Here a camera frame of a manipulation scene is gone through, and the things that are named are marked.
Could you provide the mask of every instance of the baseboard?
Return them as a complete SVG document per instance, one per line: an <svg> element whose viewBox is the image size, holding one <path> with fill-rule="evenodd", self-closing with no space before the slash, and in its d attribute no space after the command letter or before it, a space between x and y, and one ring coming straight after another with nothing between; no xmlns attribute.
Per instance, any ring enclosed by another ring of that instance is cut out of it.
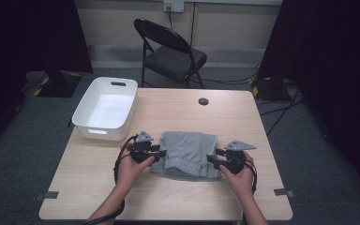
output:
<svg viewBox="0 0 360 225"><path fill-rule="evenodd" d="M205 67L255 68L263 59L265 49L196 48L207 54ZM88 47L93 68L140 68L143 49L90 45Z"/></svg>

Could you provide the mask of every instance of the chair backrest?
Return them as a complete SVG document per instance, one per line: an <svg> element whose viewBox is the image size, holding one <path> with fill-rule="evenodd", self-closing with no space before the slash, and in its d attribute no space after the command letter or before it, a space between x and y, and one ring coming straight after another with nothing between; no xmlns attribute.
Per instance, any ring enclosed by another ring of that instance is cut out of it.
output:
<svg viewBox="0 0 360 225"><path fill-rule="evenodd" d="M133 24L144 42L148 43L148 38L179 52L191 53L188 43L173 30L145 19L136 19Z"/></svg>

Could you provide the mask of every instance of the electrical outlet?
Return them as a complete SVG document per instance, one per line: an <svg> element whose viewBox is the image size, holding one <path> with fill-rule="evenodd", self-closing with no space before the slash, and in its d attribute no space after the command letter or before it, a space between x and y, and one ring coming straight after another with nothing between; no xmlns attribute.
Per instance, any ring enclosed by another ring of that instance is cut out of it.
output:
<svg viewBox="0 0 360 225"><path fill-rule="evenodd" d="M174 1L163 1L163 11L174 11Z"/></svg>
<svg viewBox="0 0 360 225"><path fill-rule="evenodd" d="M174 1L174 12L184 12L184 1Z"/></svg>

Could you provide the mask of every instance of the black folding chair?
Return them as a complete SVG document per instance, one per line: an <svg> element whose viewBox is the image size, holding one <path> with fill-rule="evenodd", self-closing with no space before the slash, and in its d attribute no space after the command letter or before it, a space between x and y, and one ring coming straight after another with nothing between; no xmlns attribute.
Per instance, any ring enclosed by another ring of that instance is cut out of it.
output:
<svg viewBox="0 0 360 225"><path fill-rule="evenodd" d="M205 53L190 48L180 35L154 22L136 19L134 27L144 41L142 48L142 87L144 87L144 83L148 83L144 80L144 72L145 68L149 68L178 83L186 83L186 88L188 88L189 81L192 81L191 77L196 74L198 81L194 82L199 83L201 88L204 88L198 70L206 63ZM154 51L147 39L161 46Z"/></svg>

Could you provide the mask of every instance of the black cable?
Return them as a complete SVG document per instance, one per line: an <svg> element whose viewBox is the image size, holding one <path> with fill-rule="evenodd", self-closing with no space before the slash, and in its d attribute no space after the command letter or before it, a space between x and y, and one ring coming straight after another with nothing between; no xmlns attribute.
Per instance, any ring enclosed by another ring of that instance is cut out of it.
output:
<svg viewBox="0 0 360 225"><path fill-rule="evenodd" d="M286 101L280 101L280 100L266 100L261 101L259 103L256 103L257 107L261 107L262 105L271 104L271 103L277 103L277 104L288 104Z"/></svg>
<svg viewBox="0 0 360 225"><path fill-rule="evenodd" d="M300 91L300 86L297 88L297 91L296 91L296 93L294 94L294 97L293 97L293 99L292 99L292 102L286 107L286 108L284 108L284 109L282 109L282 110L284 110L284 112L282 112L282 114L279 116L279 118L277 119L277 121L274 123L274 125L273 126L271 126L271 128L268 130L268 132L267 132L267 136L268 135L270 135L270 133L271 133L271 131L274 129L274 127L277 125L277 123L279 122L279 120L282 118L282 116L292 107L292 106L294 106L294 101L296 100L296 97L297 97L297 94L299 93L299 91Z"/></svg>
<svg viewBox="0 0 360 225"><path fill-rule="evenodd" d="M286 85L299 85L298 82L284 82ZM270 103L287 103L286 101L281 100L259 100L259 103L256 103L257 106L263 105L263 104L270 104Z"/></svg>
<svg viewBox="0 0 360 225"><path fill-rule="evenodd" d="M263 115L266 115L266 114L269 114L269 113L275 113L275 112L283 111L283 110L286 110L289 107L296 106L296 105L298 105L298 104L300 104L302 102L304 102L304 98L300 99L298 102L294 103L293 105L288 105L288 106L285 106L283 108L279 108L279 109L269 111L269 112L263 112L263 113L260 114L260 116L263 116Z"/></svg>
<svg viewBox="0 0 360 225"><path fill-rule="evenodd" d="M257 170L256 170L256 167L254 165L253 162L247 160L247 162L250 162L251 166L248 165L247 163L245 163L245 166L248 167L252 173L253 173L253 185L252 185L252 192L254 194L254 192L256 191L256 186L257 186Z"/></svg>
<svg viewBox="0 0 360 225"><path fill-rule="evenodd" d="M255 68L256 68L256 73L254 73L253 75L250 75L246 78L243 78L243 79L239 79L239 80L232 80L232 81L221 81L221 80L213 80L213 79L207 79L207 78L202 78L202 80L204 81L207 81L207 82L212 82L212 83L221 83L221 84L234 84L234 85L237 85L237 84L247 84L247 83L250 83L257 75L258 75L258 72L259 72L259 65L261 63L258 63Z"/></svg>
<svg viewBox="0 0 360 225"><path fill-rule="evenodd" d="M113 168L113 179L115 181L115 184L116 182L118 181L118 174L119 174L119 163L121 162L122 158L125 158L125 157L128 157L130 155L126 155L126 156L123 156L122 157L122 154L124 153L125 149L127 148L128 146L128 143L131 141L131 140L136 140L138 135L136 136L131 136L129 139L127 139L127 141L124 143L124 145L122 145L121 147L121 151L119 152L119 155L118 155L118 158L116 159L115 161L115 167ZM99 224L103 221L106 221L106 220L109 220L109 219L112 219L112 218L116 218L118 217L119 215L122 214L122 212L124 212L124 209L125 209L125 200L122 201L120 207L118 210L116 210L115 212L107 215L107 216L104 216L104 217L98 217L98 218L95 218L93 220L90 220L90 221L86 221L84 222L82 225L95 225L95 224Z"/></svg>
<svg viewBox="0 0 360 225"><path fill-rule="evenodd" d="M168 15L169 15L169 22L171 23L171 30L173 30L173 27L172 27L172 8L171 7L166 7L166 10L168 11Z"/></svg>
<svg viewBox="0 0 360 225"><path fill-rule="evenodd" d="M192 8L192 23L191 23L191 37L190 37L190 40L189 40L189 47L192 48L192 41L193 41L193 38L194 38L194 21L195 21L195 7L196 7L196 3L194 2L194 6Z"/></svg>

